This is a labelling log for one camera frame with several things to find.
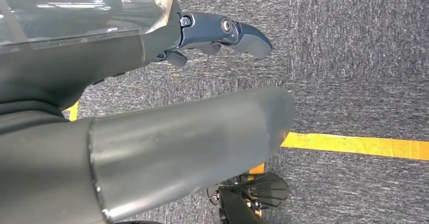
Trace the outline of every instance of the bolt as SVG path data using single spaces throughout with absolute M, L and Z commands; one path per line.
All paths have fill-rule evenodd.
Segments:
M 230 33 L 232 30 L 232 24 L 231 21 L 229 21 L 228 19 L 224 18 L 222 20 L 222 31 L 224 33 Z
M 180 26 L 182 27 L 188 27 L 191 26 L 192 21 L 189 17 L 183 17 L 180 19 Z

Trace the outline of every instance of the yellow floor tape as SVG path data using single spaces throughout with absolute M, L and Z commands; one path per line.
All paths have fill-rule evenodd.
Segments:
M 429 160 L 429 142 L 290 132 L 282 147 Z
M 69 120 L 70 121 L 74 121 L 77 120 L 77 110 L 79 108 L 79 101 L 76 102 L 73 106 L 71 106 L 70 108 L 66 109 L 65 111 L 69 112 Z

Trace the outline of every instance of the yellow line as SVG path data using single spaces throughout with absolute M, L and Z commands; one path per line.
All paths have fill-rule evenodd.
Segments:
M 290 132 L 282 147 L 429 160 L 429 142 Z
M 264 170 L 265 170 L 265 164 L 261 164 L 257 167 L 252 168 L 251 170 L 249 170 L 249 173 L 251 173 L 251 174 L 264 173 Z
M 77 111 L 79 109 L 79 101 L 76 102 L 73 106 L 71 106 L 70 108 L 66 109 L 66 111 L 68 111 L 70 113 L 69 116 L 69 120 L 70 121 L 75 121 L 77 120 Z

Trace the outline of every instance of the lever pivot bolt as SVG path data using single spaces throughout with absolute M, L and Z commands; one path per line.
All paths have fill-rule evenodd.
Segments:
M 222 31 L 223 31 L 224 33 L 230 33 L 230 32 L 231 32 L 231 30 L 232 30 L 232 24 L 231 24 L 231 21 L 230 21 L 230 20 L 228 20 L 228 19 L 226 19 L 226 18 L 224 18 L 224 19 L 222 20 Z
M 188 27 L 188 26 L 191 26 L 191 24 L 192 24 L 192 21 L 189 17 L 180 18 L 180 26 Z

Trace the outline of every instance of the gray carpet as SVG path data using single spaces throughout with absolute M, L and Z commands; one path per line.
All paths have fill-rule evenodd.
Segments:
M 189 52 L 177 69 L 152 64 L 91 86 L 80 117 L 206 98 L 263 85 L 291 91 L 295 132 L 429 140 L 428 0 L 178 0 L 262 30 L 266 59 L 223 50 Z M 429 164 L 396 158 L 281 149 L 267 170 L 285 178 L 290 200 L 267 224 L 428 223 Z M 218 224 L 203 193 L 132 219 Z

